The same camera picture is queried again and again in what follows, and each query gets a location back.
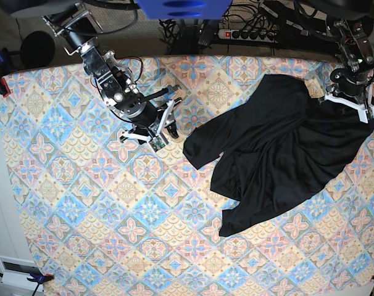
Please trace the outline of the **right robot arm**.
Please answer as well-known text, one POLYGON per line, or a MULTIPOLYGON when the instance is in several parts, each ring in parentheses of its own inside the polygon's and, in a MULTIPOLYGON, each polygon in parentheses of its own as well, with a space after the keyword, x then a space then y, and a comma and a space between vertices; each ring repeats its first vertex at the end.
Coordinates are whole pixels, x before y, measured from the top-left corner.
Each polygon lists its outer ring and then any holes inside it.
POLYGON ((66 53, 80 55, 106 107, 131 125, 122 133, 121 142, 135 139, 158 151, 168 144, 164 131, 174 139, 179 137, 174 108, 181 98, 169 99, 160 106, 151 102, 176 88, 167 86, 147 96, 142 94, 130 68, 118 62, 112 50, 100 51, 98 36, 103 30, 84 1, 0 1, 0 8, 15 18, 42 17, 54 35, 69 44, 66 53))

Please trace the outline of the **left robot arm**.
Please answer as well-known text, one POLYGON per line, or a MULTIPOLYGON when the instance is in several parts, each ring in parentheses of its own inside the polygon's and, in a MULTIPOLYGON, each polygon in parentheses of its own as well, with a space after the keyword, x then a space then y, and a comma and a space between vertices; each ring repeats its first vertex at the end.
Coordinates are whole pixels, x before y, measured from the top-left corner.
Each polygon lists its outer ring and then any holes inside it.
POLYGON ((328 97, 342 98, 367 106, 374 82, 374 48, 364 31, 372 1, 294 1, 294 12, 301 26, 312 36, 336 43, 341 52, 342 68, 330 75, 328 97), (326 31, 309 23, 318 11, 326 14, 326 31))

